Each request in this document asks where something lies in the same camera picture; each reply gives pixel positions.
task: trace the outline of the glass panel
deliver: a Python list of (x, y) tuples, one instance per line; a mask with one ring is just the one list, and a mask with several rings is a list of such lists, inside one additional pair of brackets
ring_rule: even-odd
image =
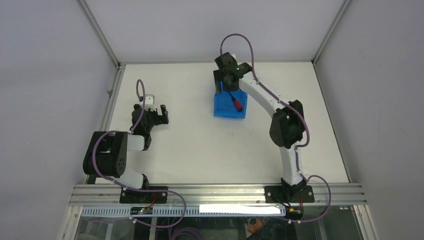
[[(311, 219), (325, 207), (304, 207), (303, 218)], [(151, 223), (151, 217), (141, 217)], [(158, 225), (168, 225), (178, 217), (158, 217)], [(173, 228), (157, 228), (156, 240), (196, 240), (193, 229), (204, 240), (360, 240), (355, 215), (350, 209), (332, 207), (319, 221), (288, 224), (275, 217), (185, 217)], [(82, 217), (76, 231), (76, 240), (149, 240), (150, 227), (134, 224), (128, 217)]]

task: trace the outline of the blue box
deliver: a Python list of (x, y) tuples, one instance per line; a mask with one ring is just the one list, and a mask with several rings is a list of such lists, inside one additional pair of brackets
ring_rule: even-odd
[(231, 95), (227, 91), (222, 91), (222, 93), (215, 92), (213, 116), (219, 118), (245, 119), (248, 106), (248, 94), (241, 90), (232, 91), (231, 94), (240, 103), (243, 110), (237, 110), (231, 99)]

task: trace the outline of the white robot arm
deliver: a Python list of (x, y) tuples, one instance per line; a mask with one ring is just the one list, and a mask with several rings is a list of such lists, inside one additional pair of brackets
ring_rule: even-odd
[(213, 71), (216, 92), (242, 90), (253, 97), (271, 116), (269, 135), (279, 147), (283, 165), (281, 183), (283, 198), (290, 200), (306, 187), (301, 173), (299, 153), (305, 131), (303, 106), (300, 101), (288, 101), (276, 97), (262, 82), (255, 79), (252, 67), (247, 63), (238, 64), (235, 57), (226, 52), (215, 59), (218, 70)]
[[(240, 90), (249, 94), (256, 102), (258, 102), (272, 118), (277, 112), (277, 109), (284, 108), (281, 103), (277, 102), (268, 92), (266, 92), (259, 84), (256, 83), (252, 72), (248, 72), (243, 78), (239, 80)], [(280, 98), (282, 101), (288, 103), (288, 100)], [(297, 170), (295, 145), (300, 144), (298, 141), (291, 146), (291, 148), (279, 147), (281, 153), (281, 161), (283, 165), (282, 178), (290, 186), (300, 183), (303, 178)], [(301, 168), (301, 161), (298, 160), (299, 167)]]

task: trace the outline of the white tabletop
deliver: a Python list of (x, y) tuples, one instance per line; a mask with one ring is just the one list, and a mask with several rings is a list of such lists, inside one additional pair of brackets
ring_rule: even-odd
[[(271, 118), (253, 98), (243, 120), (214, 117), (216, 68), (214, 63), (126, 65), (110, 130), (128, 131), (132, 125), (137, 79), (143, 80), (146, 94), (154, 94), (156, 107), (165, 104), (169, 112), (168, 125), (153, 127), (147, 151), (128, 152), (128, 167), (155, 184), (280, 182), (283, 166), (269, 136)], [(309, 146), (300, 151), (305, 175), (348, 182), (312, 64), (256, 63), (255, 68), (271, 90), (303, 104), (311, 135)]]

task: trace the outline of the gray wall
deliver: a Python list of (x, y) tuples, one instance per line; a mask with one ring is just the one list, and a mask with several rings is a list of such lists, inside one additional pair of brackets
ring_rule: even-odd
[[(121, 62), (213, 61), (246, 35), (256, 60), (309, 61), (343, 0), (87, 0)], [(250, 59), (240, 37), (225, 42)]]
[(75, 0), (0, 3), (0, 239), (55, 239), (112, 83)]
[(342, 155), (385, 240), (424, 234), (423, 13), (422, 0), (353, 0), (317, 65)]

